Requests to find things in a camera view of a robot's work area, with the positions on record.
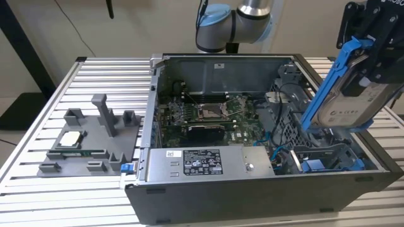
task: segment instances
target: black stand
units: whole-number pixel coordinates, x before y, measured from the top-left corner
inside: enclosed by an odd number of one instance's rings
[[[56,88],[7,0],[0,0],[0,28],[42,91],[19,96],[0,117],[0,130],[27,130]]]
[[[226,53],[239,53],[239,43],[227,43],[226,44]]]

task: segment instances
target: beige wall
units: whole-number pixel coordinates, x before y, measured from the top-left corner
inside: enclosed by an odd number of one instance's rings
[[[31,74],[0,30],[0,98],[39,92]]]
[[[270,52],[300,53],[307,57],[336,56],[336,38],[350,0],[283,1],[284,9]]]
[[[148,57],[159,52],[196,52],[199,0],[58,0],[98,57]],[[240,0],[212,0],[235,9]],[[78,56],[91,56],[54,0],[8,0],[50,74],[60,82]],[[242,52],[260,52],[244,44]]]

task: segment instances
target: gray 3d-printed holder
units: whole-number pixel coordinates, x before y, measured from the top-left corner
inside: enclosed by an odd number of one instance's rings
[[[120,175],[120,165],[134,156],[142,117],[134,111],[115,116],[106,100],[106,94],[92,98],[100,116],[84,116],[80,109],[67,111],[67,124],[39,166],[39,177]],[[80,138],[63,146],[60,140],[70,131],[80,132]]]

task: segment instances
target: motherboard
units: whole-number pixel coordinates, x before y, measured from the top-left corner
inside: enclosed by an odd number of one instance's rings
[[[208,100],[187,94],[162,104],[159,113],[164,148],[254,146],[266,137],[255,100],[244,94]]]

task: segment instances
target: metal slotted table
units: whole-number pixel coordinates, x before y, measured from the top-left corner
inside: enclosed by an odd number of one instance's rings
[[[332,62],[307,58],[322,77]],[[107,93],[116,114],[134,110],[144,116],[150,90],[150,59],[88,58],[76,62],[43,112],[0,170],[0,227],[140,227],[120,176],[38,178],[39,163],[66,123],[68,108],[96,115],[92,94]],[[375,117],[370,133],[404,168],[404,122],[390,108]],[[142,129],[138,138],[140,145]],[[404,225],[404,178],[382,192],[363,195],[339,213],[194,223],[184,226],[360,227]]]

